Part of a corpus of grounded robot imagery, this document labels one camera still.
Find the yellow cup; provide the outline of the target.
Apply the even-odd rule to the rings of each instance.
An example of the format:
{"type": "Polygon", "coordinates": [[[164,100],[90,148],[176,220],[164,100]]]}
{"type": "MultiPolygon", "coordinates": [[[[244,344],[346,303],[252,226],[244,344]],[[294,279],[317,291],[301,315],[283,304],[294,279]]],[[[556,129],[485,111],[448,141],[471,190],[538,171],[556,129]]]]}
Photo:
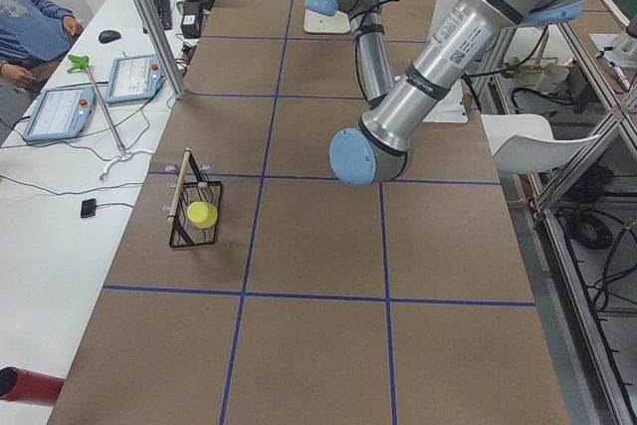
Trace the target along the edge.
{"type": "Polygon", "coordinates": [[[206,201],[195,201],[186,209],[188,220],[199,229],[208,229],[216,225],[218,221],[217,207],[206,201]]]}

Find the white chair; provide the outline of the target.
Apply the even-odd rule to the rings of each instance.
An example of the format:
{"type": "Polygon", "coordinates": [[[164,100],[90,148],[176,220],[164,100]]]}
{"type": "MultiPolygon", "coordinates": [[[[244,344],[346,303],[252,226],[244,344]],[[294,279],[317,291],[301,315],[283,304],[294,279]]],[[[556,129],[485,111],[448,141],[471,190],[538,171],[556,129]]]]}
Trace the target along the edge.
{"type": "Polygon", "coordinates": [[[511,174],[561,167],[600,137],[555,139],[548,120],[538,114],[482,114],[481,120],[497,170],[511,174]]]}

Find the black box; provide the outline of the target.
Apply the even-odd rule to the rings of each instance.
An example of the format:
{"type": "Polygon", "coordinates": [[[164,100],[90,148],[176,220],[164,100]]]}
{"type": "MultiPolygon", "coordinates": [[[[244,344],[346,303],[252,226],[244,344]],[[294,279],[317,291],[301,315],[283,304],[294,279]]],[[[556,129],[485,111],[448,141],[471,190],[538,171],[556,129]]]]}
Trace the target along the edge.
{"type": "Polygon", "coordinates": [[[180,23],[181,33],[185,39],[197,39],[203,27],[203,9],[199,2],[188,1],[183,4],[180,23]]]}

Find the far teach pendant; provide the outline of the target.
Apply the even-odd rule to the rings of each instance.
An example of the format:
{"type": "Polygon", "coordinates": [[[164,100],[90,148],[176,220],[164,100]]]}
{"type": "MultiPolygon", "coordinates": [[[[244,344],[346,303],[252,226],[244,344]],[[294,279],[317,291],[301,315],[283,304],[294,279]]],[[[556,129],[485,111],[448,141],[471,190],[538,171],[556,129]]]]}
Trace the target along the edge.
{"type": "Polygon", "coordinates": [[[151,100],[165,82],[156,55],[121,57],[113,60],[106,102],[110,105],[151,100]]]}

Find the teach pendant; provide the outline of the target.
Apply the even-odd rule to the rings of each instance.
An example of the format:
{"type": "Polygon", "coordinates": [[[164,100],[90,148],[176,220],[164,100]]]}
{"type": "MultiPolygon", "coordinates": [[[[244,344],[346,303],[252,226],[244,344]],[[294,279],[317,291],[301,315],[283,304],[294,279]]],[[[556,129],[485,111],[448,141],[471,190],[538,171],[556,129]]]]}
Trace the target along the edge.
{"type": "Polygon", "coordinates": [[[23,137],[27,142],[75,138],[89,123],[94,103],[90,87],[43,90],[23,137]]]}
{"type": "Polygon", "coordinates": [[[151,100],[165,82],[156,55],[121,57],[113,60],[106,102],[110,105],[151,100]]]}

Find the small black device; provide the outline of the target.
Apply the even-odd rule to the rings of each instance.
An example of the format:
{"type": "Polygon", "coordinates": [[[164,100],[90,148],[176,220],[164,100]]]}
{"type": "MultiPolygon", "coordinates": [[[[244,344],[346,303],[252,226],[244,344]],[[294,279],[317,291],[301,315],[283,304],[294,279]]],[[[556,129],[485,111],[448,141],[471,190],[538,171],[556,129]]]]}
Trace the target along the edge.
{"type": "Polygon", "coordinates": [[[98,203],[96,198],[85,199],[81,203],[80,217],[88,219],[95,217],[97,213],[98,203]]]}

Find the black computer mouse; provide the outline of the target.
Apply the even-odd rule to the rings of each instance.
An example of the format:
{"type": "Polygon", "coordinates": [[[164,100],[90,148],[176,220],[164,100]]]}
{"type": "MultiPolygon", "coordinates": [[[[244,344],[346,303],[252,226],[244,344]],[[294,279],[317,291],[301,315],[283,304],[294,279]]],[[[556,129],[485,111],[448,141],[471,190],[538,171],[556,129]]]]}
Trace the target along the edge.
{"type": "Polygon", "coordinates": [[[103,30],[99,33],[99,36],[98,36],[98,40],[101,44],[108,44],[116,40],[119,40],[120,38],[121,38],[121,33],[112,29],[103,30]]]}

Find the near teach pendant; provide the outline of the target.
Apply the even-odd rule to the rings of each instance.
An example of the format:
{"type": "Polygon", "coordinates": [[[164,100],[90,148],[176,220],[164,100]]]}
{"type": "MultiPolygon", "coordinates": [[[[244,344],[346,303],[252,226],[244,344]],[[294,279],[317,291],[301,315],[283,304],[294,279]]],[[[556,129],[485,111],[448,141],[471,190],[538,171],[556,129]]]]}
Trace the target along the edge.
{"type": "Polygon", "coordinates": [[[94,103],[90,87],[43,90],[23,137],[27,142],[75,138],[89,123],[94,103]]]}

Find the metal reacher stick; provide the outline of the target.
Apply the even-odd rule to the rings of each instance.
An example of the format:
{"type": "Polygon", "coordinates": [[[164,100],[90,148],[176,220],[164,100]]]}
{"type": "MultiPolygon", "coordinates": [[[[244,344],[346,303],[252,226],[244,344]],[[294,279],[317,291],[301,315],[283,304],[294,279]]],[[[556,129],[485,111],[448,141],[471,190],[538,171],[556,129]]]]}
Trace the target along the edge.
{"type": "Polygon", "coordinates": [[[68,59],[69,61],[72,63],[72,66],[70,68],[68,68],[68,72],[69,73],[73,73],[75,71],[81,71],[83,73],[85,73],[88,78],[89,78],[89,82],[93,88],[94,91],[94,95],[96,98],[96,101],[98,102],[98,104],[101,107],[101,110],[106,118],[106,122],[108,125],[108,128],[111,132],[111,134],[113,135],[114,141],[115,141],[115,146],[118,150],[118,156],[115,159],[110,160],[107,164],[106,167],[104,168],[103,172],[100,175],[100,181],[106,181],[107,177],[108,177],[108,173],[111,170],[111,168],[119,163],[119,162],[126,162],[131,160],[132,158],[134,158],[136,155],[139,154],[148,154],[148,155],[152,155],[154,153],[153,150],[148,150],[148,149],[139,149],[139,150],[134,150],[134,151],[129,151],[126,149],[124,143],[122,142],[121,138],[119,137],[115,125],[111,119],[110,113],[108,111],[107,105],[106,105],[106,101],[104,100],[100,89],[98,87],[97,82],[95,81],[93,74],[91,72],[91,66],[90,66],[90,58],[88,56],[76,56],[76,55],[72,55],[69,54],[68,55],[68,59]]]}

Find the person in blue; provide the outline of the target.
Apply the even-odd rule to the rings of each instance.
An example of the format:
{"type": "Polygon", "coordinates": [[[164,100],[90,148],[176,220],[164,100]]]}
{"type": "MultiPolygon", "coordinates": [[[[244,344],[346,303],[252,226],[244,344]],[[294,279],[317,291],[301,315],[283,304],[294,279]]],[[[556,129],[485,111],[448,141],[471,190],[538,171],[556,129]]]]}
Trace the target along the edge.
{"type": "Polygon", "coordinates": [[[1,0],[1,78],[37,94],[83,32],[74,13],[51,0],[1,0]]]}

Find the red cylinder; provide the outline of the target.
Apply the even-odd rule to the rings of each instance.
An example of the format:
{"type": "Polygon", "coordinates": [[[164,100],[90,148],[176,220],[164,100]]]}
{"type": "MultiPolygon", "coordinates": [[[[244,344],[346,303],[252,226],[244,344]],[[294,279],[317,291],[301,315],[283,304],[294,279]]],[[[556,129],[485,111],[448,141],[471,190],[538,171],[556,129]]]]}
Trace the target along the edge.
{"type": "Polygon", "coordinates": [[[27,369],[1,369],[1,400],[30,405],[54,406],[65,379],[27,369]]]}

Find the aluminium frame post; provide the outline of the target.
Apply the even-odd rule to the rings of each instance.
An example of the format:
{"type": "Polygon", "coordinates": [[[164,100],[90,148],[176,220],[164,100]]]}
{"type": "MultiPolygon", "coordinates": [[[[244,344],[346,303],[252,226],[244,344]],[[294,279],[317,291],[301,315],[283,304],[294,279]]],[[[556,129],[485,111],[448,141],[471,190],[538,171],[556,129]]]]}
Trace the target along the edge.
{"type": "Polygon", "coordinates": [[[164,29],[154,4],[152,0],[133,0],[133,3],[140,16],[142,26],[146,29],[153,49],[158,56],[159,63],[164,70],[173,94],[177,100],[181,100],[186,92],[185,85],[176,66],[172,50],[164,34],[164,29]]]}

